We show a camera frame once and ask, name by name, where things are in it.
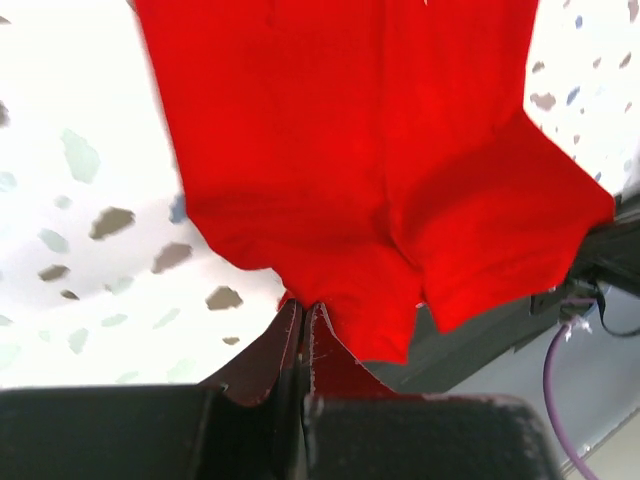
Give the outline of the red t shirt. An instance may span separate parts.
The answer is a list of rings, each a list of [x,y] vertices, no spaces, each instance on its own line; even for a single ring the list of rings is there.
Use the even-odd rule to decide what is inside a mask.
[[[534,1],[140,1],[186,212],[362,361],[560,285],[613,197],[523,109]]]

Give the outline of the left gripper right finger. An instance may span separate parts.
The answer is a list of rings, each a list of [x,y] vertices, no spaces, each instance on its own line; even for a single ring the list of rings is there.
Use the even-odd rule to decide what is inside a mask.
[[[310,479],[385,479],[383,405],[395,393],[341,343],[326,307],[307,314],[309,392],[302,426]]]

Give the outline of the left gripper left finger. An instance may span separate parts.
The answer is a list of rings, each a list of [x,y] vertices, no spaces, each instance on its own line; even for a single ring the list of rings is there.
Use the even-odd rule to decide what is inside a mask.
[[[261,336],[203,381],[199,479],[296,477],[303,313],[286,301]]]

